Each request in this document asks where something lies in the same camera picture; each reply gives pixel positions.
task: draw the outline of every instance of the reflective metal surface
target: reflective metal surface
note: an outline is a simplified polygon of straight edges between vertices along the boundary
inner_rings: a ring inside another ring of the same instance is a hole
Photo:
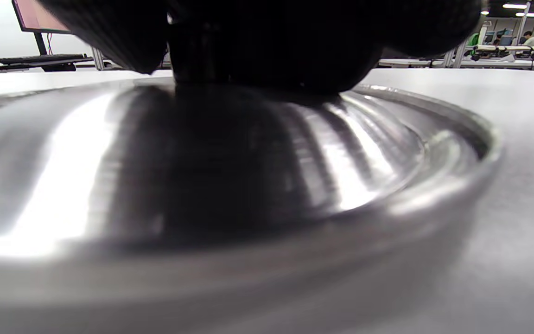
[[[327,268],[468,211],[500,157],[478,116],[383,87],[164,80],[0,103],[0,301],[183,296]]]

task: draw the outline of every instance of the white table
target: white table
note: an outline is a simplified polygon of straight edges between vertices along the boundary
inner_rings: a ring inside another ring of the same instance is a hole
[[[141,76],[130,72],[0,74],[0,93],[135,77]],[[368,268],[283,305],[265,306],[243,319],[220,323],[209,332],[534,334],[534,71],[377,69],[365,82],[469,108],[493,121],[506,135],[507,159],[480,205],[463,249],[445,273],[429,281],[400,287],[378,281],[377,287],[365,287],[364,282],[372,282],[377,270],[385,269],[376,267],[373,272]],[[404,265],[406,270],[415,270]],[[364,300],[374,307],[357,307]],[[153,324],[168,316],[161,312],[134,314],[129,309],[94,314],[76,308],[63,313],[60,321],[53,311],[39,316],[19,312],[0,319],[0,334],[157,334],[161,331]],[[205,328],[195,333],[207,332]]]
[[[521,70],[534,69],[534,62],[526,59],[517,59],[513,63],[498,61],[496,59],[480,59],[478,61],[463,60],[461,68],[518,68]]]
[[[379,65],[392,68],[421,68],[430,67],[430,61],[419,59],[380,59]],[[432,67],[440,67],[441,60],[434,60]],[[517,68],[520,70],[534,69],[534,63],[530,60],[517,59],[513,63],[500,61],[498,59],[480,59],[479,61],[465,60],[461,63],[461,68]]]

